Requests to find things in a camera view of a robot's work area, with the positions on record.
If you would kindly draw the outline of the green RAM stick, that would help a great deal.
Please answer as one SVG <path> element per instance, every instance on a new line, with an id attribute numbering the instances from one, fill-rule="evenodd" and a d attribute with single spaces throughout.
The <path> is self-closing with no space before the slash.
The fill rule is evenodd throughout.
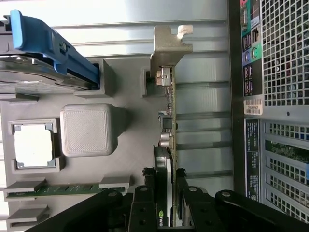
<path id="1" fill-rule="evenodd" d="M 45 185 L 35 191 L 8 193 L 8 198 L 17 197 L 44 197 L 64 195 L 88 195 L 97 194 L 103 191 L 98 184 L 76 184 L 76 185 Z"/>

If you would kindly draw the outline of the open grey PC case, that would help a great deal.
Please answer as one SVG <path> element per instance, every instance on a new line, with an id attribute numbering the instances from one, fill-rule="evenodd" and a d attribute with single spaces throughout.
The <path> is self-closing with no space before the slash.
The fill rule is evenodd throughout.
<path id="1" fill-rule="evenodd" d="M 309 0 L 227 3 L 234 189 L 309 224 Z"/>

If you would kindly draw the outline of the grey plastic parts rack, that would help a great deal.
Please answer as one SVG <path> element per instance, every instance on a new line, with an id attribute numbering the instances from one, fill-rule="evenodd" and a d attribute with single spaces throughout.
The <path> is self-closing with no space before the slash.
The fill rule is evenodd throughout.
<path id="1" fill-rule="evenodd" d="M 90 197 L 64 195 L 8 198 L 45 185 L 119 186 L 142 182 L 141 171 L 154 163 L 159 139 L 158 112 L 163 94 L 147 95 L 146 57 L 90 58 L 100 70 L 100 88 L 66 93 L 0 93 L 0 118 L 6 186 L 1 189 L 9 214 L 0 216 L 9 232 L 27 230 Z M 44 124 L 52 132 L 54 165 L 18 169 L 14 131 L 23 124 Z"/>

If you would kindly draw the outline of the white barcode label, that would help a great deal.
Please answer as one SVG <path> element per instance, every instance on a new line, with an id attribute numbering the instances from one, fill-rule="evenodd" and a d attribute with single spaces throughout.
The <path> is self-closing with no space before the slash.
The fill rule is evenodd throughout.
<path id="1" fill-rule="evenodd" d="M 262 105 L 244 105 L 244 114 L 260 116 L 263 114 L 263 107 Z"/>

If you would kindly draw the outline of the silver CPU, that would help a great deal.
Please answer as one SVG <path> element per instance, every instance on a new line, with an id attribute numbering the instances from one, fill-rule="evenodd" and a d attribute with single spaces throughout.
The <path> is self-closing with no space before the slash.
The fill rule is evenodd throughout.
<path id="1" fill-rule="evenodd" d="M 44 124 L 23 124 L 14 131 L 18 169 L 54 165 L 52 132 Z"/>

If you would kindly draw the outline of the hard disk in blue carrier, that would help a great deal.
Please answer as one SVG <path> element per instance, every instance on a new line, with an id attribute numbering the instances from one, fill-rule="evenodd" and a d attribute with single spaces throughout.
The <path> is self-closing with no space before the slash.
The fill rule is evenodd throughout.
<path id="1" fill-rule="evenodd" d="M 100 87 L 100 70 L 40 19 L 12 10 L 0 20 L 0 93 L 47 94 Z"/>

